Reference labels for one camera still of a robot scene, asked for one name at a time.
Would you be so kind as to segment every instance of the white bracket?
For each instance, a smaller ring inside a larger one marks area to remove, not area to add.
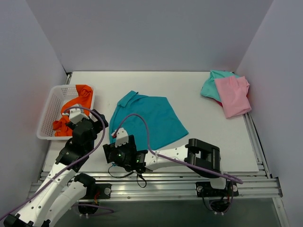
[[[78,122],[82,121],[83,118],[89,119],[89,117],[84,113],[82,109],[71,109],[69,113],[69,119],[72,123],[77,124]]]
[[[116,142],[115,142],[115,147],[122,146],[124,144],[128,143],[128,134],[127,131],[124,128],[120,128],[116,134]]]

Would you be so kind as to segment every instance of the wire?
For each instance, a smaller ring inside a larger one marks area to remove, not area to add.
[[[228,193],[230,188],[232,190],[231,201],[229,201],[229,193]],[[232,201],[233,201],[233,182],[229,182],[227,187],[225,187],[225,189],[227,190],[227,195],[223,195],[220,200],[213,200],[213,201],[209,202],[209,206],[213,211],[226,213],[230,209],[230,207],[232,205]],[[202,193],[202,200],[203,200],[203,204],[205,205],[205,207],[208,210],[210,210],[205,204],[203,193]]]
[[[7,215],[9,215],[10,213],[16,211],[17,209],[19,209],[20,207],[24,206],[25,204],[27,204],[29,201],[31,201],[33,198],[35,198],[38,194],[40,194],[45,188],[47,188],[52,182],[54,179],[56,179],[58,176],[60,176],[65,170],[73,167],[75,164],[81,162],[82,160],[86,159],[87,157],[89,157],[93,152],[95,152],[98,147],[101,145],[104,137],[105,137],[105,124],[102,120],[102,118],[96,113],[94,112],[93,110],[91,109],[88,109],[86,107],[82,107],[82,106],[72,106],[72,107],[69,107],[67,108],[64,113],[66,113],[68,110],[71,110],[71,109],[76,109],[76,108],[79,108],[79,109],[83,109],[83,110],[88,110],[89,112],[91,112],[92,115],[94,115],[99,121],[101,121],[102,123],[102,127],[103,127],[103,130],[102,130],[102,137],[99,141],[99,143],[93,148],[93,150],[91,152],[89,152],[88,154],[86,154],[85,156],[79,158],[77,161],[74,161],[73,163],[69,164],[68,166],[66,166],[65,168],[63,168],[60,172],[58,172],[51,180],[49,180],[40,190],[38,190],[32,197],[28,198],[27,200],[25,200],[23,203],[21,203],[20,205],[16,206],[15,208],[11,209],[10,211],[8,211],[6,214],[4,214],[3,216],[1,216],[0,218],[0,221],[3,220]]]
[[[79,207],[79,206],[83,206],[83,207],[94,207],[94,208],[98,208],[98,209],[108,210],[108,211],[103,212],[103,213],[89,214],[89,215],[88,215],[89,217],[92,217],[92,216],[99,216],[99,215],[105,215],[105,214],[112,214],[112,213],[114,213],[114,210],[111,209],[111,208],[108,208],[108,207],[101,207],[101,206],[93,205],[93,204],[81,204],[81,203],[77,203],[77,204],[72,205],[72,207]]]
[[[242,181],[241,179],[237,178],[236,176],[232,176],[232,175],[229,175],[229,174],[226,174],[226,173],[224,173],[224,174],[217,173],[217,172],[212,171],[212,170],[209,170],[209,169],[205,169],[205,168],[202,168],[202,167],[199,167],[199,166],[195,166],[195,165],[192,165],[192,164],[189,164],[189,163],[186,163],[186,162],[182,162],[182,161],[179,161],[179,160],[176,160],[176,159],[172,159],[172,158],[167,157],[167,156],[165,156],[165,155],[156,154],[156,153],[151,149],[151,145],[150,145],[150,132],[149,132],[147,123],[146,123],[146,121],[145,121],[140,115],[138,115],[138,114],[136,114],[136,113],[134,113],[134,114],[132,113],[132,114],[126,116],[126,117],[121,121],[120,125],[118,126],[118,128],[117,128],[116,131],[115,131],[115,133],[113,134],[113,137],[116,136],[116,134],[117,134],[118,130],[121,128],[122,124],[123,124],[123,123],[125,122],[125,120],[126,120],[127,118],[129,118],[130,116],[137,116],[137,117],[139,117],[139,118],[143,121],[143,123],[144,123],[144,125],[145,125],[145,128],[146,128],[146,133],[147,133],[147,148],[148,148],[148,150],[149,150],[153,155],[156,155],[156,156],[165,158],[165,159],[167,159],[167,160],[169,160],[169,161],[176,162],[176,163],[179,163],[179,164],[181,164],[181,165],[184,165],[184,166],[187,166],[187,167],[190,167],[190,168],[194,168],[194,169],[197,169],[197,170],[200,170],[200,171],[204,171],[204,172],[209,173],[209,174],[216,175],[216,176],[218,176],[218,177],[223,177],[223,178],[225,178],[225,179],[227,179],[227,180],[230,180],[230,181],[233,181],[233,182],[236,182],[236,183],[239,183],[239,184],[243,184],[243,181]]]
[[[124,176],[113,176],[113,175],[111,175],[111,177],[121,179],[121,178],[128,177],[128,176],[132,175],[133,173],[134,173],[134,172],[130,172],[130,173],[124,175]]]
[[[144,181],[144,183],[145,183],[144,186],[141,186],[141,185],[139,184],[138,177],[140,177],[140,178]],[[142,174],[137,174],[137,184],[138,184],[141,188],[145,188],[145,187],[147,186],[147,182],[146,182],[146,180],[143,178]]]
[[[94,201],[96,204],[98,204],[97,198],[99,197],[99,195],[100,195],[100,192],[98,191],[94,197]]]

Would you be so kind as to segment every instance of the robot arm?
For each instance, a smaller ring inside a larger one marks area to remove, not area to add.
[[[212,144],[197,139],[189,139],[186,145],[173,149],[157,150],[154,151],[157,154],[155,155],[147,150],[137,151],[134,136],[128,136],[124,128],[120,128],[116,136],[115,143],[103,145],[107,163],[113,162],[117,166],[123,167],[127,172],[136,171],[142,174],[159,168],[181,166],[180,163],[158,156],[159,154],[213,172],[222,172],[220,167],[220,149]],[[209,178],[212,188],[224,189],[226,187],[224,178],[195,168],[191,169],[200,176]]]
[[[105,127],[108,123],[104,115],[96,114],[103,120]],[[97,188],[95,179],[86,174],[79,174],[75,177],[71,186],[61,195],[63,187],[78,173],[81,166],[89,158],[78,162],[69,169],[66,169],[55,179],[63,169],[70,164],[84,157],[94,148],[94,140],[97,134],[103,130],[101,122],[88,118],[81,109],[73,109],[68,126],[72,129],[72,138],[60,151],[50,174],[38,191],[52,181],[43,191],[30,200],[16,215],[8,215],[4,220],[6,227],[49,227],[54,226],[58,219],[79,199],[87,193],[92,193]]]

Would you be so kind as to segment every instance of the bolt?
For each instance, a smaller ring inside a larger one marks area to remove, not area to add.
[[[111,192],[110,188],[105,188],[105,189],[104,189],[104,194],[105,194],[105,195],[109,195],[110,192]]]
[[[234,192],[236,192],[238,190],[238,187],[236,185],[233,185],[232,189],[233,189]]]
[[[203,187],[202,187],[202,186],[198,186],[198,187],[197,187],[197,192],[201,192],[201,191],[202,191],[202,189],[203,189]]]

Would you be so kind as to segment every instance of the pink shirt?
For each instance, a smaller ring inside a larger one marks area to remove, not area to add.
[[[235,76],[214,80],[222,101],[226,118],[238,116],[251,111],[250,103],[246,97],[250,84],[245,77]]]

